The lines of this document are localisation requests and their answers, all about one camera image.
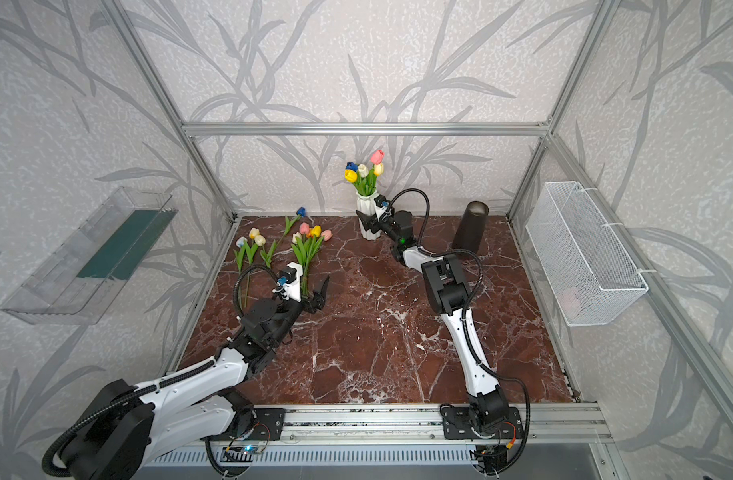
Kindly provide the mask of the bright yellow tulip flower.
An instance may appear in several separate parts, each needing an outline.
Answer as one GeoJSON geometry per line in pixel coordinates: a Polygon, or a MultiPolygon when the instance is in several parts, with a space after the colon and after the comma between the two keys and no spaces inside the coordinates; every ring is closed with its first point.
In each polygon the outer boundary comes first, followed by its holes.
{"type": "Polygon", "coordinates": [[[366,178],[358,172],[358,170],[344,170],[344,178],[347,182],[350,182],[354,186],[356,193],[361,196],[366,196],[366,178]]]}

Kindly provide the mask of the pink tulip flower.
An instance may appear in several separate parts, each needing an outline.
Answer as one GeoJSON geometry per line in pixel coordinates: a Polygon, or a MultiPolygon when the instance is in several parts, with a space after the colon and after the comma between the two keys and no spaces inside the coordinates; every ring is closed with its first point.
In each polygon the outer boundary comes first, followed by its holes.
{"type": "Polygon", "coordinates": [[[372,168],[370,168],[369,173],[368,173],[368,176],[367,176],[368,186],[369,186],[369,193],[370,194],[372,194],[376,190],[376,181],[382,175],[381,174],[379,177],[376,177],[374,175],[373,168],[374,168],[374,166],[376,166],[376,164],[383,164],[383,160],[384,160],[384,153],[383,153],[382,150],[377,150],[370,157],[370,162],[372,164],[372,168]]]}

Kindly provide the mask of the light blue tulip flower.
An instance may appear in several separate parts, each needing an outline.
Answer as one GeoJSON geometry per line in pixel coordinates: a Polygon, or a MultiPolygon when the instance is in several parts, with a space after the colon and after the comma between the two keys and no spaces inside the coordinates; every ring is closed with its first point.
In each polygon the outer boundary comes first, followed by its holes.
{"type": "MultiPolygon", "coordinates": [[[[234,251],[234,257],[236,258],[236,271],[242,273],[244,270],[244,263],[246,263],[246,252],[248,252],[248,240],[245,237],[238,238],[236,241],[236,251],[234,251]]],[[[242,280],[238,279],[234,284],[234,294],[232,294],[232,300],[234,300],[234,307],[236,310],[242,310],[242,300],[240,300],[240,283],[242,280]]]]}

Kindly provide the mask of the white orange tulip flower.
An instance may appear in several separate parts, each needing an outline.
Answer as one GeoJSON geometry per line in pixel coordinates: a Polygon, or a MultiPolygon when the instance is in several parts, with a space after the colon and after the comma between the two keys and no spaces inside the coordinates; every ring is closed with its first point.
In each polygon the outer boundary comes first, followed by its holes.
{"type": "Polygon", "coordinates": [[[244,243],[244,247],[246,248],[246,260],[248,260],[248,264],[252,264],[254,262],[254,257],[256,257],[256,250],[254,250],[254,237],[256,235],[260,234],[260,230],[258,228],[252,228],[250,230],[250,234],[248,234],[248,241],[244,243]]]}

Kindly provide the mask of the black cylindrical vase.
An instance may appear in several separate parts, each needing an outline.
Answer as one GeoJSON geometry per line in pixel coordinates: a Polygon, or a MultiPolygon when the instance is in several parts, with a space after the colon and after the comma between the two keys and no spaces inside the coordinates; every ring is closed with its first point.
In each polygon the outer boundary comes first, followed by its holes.
{"type": "Polygon", "coordinates": [[[489,207],[481,201],[469,202],[451,242],[451,250],[478,254],[489,216],[489,207]]]}

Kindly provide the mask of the aluminium frame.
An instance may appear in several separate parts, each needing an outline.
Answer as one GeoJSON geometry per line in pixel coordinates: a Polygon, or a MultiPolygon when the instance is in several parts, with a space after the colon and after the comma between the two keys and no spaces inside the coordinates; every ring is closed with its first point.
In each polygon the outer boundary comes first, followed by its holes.
{"type": "MultiPolygon", "coordinates": [[[[132,24],[130,14],[124,9],[122,2],[102,2],[102,15],[108,25],[124,42],[130,58],[142,74],[148,88],[158,105],[164,110],[176,143],[180,144],[188,160],[202,179],[208,184],[210,191],[228,217],[236,216],[236,210],[228,201],[228,196],[216,182],[216,176],[208,168],[202,158],[194,136],[537,136],[540,139],[538,148],[530,161],[526,174],[519,184],[514,204],[519,205],[525,195],[528,184],[532,182],[545,152],[554,153],[563,172],[572,180],[580,183],[589,198],[603,216],[613,222],[619,217],[596,188],[595,182],[576,157],[566,146],[557,132],[557,128],[565,115],[580,84],[581,76],[588,70],[592,55],[596,54],[602,38],[610,28],[612,18],[619,8],[616,1],[602,1],[594,11],[590,28],[582,41],[578,56],[572,64],[566,84],[562,87],[556,108],[550,118],[542,122],[474,122],[474,123],[397,123],[397,122],[286,122],[286,123],[238,123],[238,122],[196,122],[190,124],[182,120],[176,111],[172,96],[166,91],[164,82],[150,59],[136,28],[132,24]]],[[[651,260],[642,252],[633,239],[632,234],[624,229],[616,231],[622,246],[630,254],[632,262],[645,269],[645,279],[649,283],[647,300],[656,313],[663,328],[671,338],[683,358],[688,362],[695,376],[702,383],[715,408],[733,432],[733,377],[720,360],[717,353],[708,345],[707,340],[698,331],[696,324],[688,317],[676,299],[672,290],[666,285],[664,278],[653,268],[651,260]]]]}

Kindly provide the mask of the tulip bouquet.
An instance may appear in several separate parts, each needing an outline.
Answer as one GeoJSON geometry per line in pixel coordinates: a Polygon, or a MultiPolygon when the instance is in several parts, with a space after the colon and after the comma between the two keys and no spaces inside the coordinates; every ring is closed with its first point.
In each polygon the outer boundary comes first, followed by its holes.
{"type": "Polygon", "coordinates": [[[302,295],[308,296],[308,273],[310,273],[310,264],[318,255],[318,251],[322,248],[324,242],[332,238],[330,230],[322,230],[318,225],[310,226],[304,222],[300,224],[298,233],[292,235],[292,251],[298,260],[298,264],[302,266],[302,280],[300,280],[300,288],[302,295]]]}

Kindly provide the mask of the clear plastic wall tray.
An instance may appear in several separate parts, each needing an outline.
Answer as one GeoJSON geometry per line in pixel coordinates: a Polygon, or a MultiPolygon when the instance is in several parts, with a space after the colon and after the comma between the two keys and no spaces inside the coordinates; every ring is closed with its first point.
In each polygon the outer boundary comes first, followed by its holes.
{"type": "Polygon", "coordinates": [[[172,194],[120,187],[0,306],[30,325],[94,325],[178,210],[172,194]]]}

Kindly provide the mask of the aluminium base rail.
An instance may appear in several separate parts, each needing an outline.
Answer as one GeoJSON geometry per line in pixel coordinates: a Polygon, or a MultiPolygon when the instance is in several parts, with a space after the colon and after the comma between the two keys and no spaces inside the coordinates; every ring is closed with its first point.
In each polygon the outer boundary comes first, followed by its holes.
{"type": "MultiPolygon", "coordinates": [[[[260,413],[256,431],[236,438],[237,444],[262,445],[408,445],[506,444],[506,434],[451,439],[461,429],[446,426],[437,404],[318,404],[284,405],[284,418],[260,413]]],[[[528,444],[611,443],[611,432],[595,403],[536,403],[530,409],[528,444]]]]}

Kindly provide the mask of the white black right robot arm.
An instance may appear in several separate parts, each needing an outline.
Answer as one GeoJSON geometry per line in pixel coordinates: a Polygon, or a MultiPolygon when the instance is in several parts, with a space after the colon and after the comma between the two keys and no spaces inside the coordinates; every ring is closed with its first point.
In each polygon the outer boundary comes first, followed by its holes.
{"type": "Polygon", "coordinates": [[[356,216],[364,230],[386,234],[393,241],[396,260],[422,275],[430,308],[449,331],[463,368],[471,428],[484,438],[494,436],[507,419],[509,404],[476,335],[471,304],[477,288],[469,285],[460,260],[462,256],[478,257],[468,250],[425,250],[414,237],[408,211],[386,207],[370,215],[358,211],[356,216]]]}

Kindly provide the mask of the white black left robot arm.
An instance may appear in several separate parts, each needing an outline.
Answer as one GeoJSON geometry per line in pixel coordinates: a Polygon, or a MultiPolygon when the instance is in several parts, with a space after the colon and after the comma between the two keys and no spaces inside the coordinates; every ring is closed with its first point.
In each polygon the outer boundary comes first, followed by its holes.
{"type": "Polygon", "coordinates": [[[214,356],[156,380],[110,382],[80,419],[42,458],[54,477],[130,479],[146,463],[192,441],[242,434],[254,426],[254,408],[236,386],[260,374],[306,312],[324,308],[328,284],[310,297],[298,293],[290,270],[272,297],[240,315],[240,330],[214,356]]]}

